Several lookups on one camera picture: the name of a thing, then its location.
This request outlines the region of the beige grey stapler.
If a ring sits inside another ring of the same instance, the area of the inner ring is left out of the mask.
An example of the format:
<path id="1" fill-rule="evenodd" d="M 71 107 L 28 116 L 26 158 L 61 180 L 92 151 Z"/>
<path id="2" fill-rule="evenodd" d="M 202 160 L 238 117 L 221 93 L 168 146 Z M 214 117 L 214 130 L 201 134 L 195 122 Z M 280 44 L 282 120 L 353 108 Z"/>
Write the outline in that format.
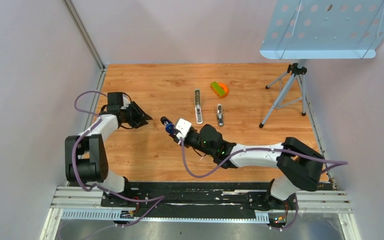
<path id="1" fill-rule="evenodd" d="M 195 118 L 197 124 L 203 123 L 203 115 L 201 108 L 201 91 L 200 89 L 194 90 L 194 102 L 195 102 Z"/>

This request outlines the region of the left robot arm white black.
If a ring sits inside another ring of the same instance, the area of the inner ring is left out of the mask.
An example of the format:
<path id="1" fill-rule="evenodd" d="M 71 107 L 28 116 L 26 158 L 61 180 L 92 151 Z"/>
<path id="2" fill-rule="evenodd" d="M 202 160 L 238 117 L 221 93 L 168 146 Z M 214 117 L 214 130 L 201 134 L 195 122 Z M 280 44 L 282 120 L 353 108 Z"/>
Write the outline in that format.
<path id="1" fill-rule="evenodd" d="M 87 191 L 99 187 L 105 192 L 115 192 L 115 202 L 126 207 L 132 203 L 133 193 L 128 189 L 128 180 L 110 170 L 104 142 L 116 130 L 138 129 L 152 117 L 125 92 L 109 92 L 104 96 L 107 103 L 99 113 L 93 113 L 95 122 L 64 141 L 65 177 Z"/>

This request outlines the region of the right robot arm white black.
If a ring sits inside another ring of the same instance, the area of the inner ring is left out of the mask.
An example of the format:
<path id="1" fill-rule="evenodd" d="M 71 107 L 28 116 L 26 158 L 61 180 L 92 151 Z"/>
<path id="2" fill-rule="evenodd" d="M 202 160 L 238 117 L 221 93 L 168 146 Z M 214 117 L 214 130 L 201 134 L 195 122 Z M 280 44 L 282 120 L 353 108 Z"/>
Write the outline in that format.
<path id="1" fill-rule="evenodd" d="M 244 145 L 224 140 L 209 124 L 196 130 L 184 119 L 174 125 L 172 136 L 183 150 L 193 148 L 212 157 L 217 169 L 264 167 L 280 170 L 282 176 L 271 180 L 264 196 L 272 209 L 281 207 L 298 191 L 316 191 L 323 171 L 323 156 L 294 137 L 272 145 Z"/>

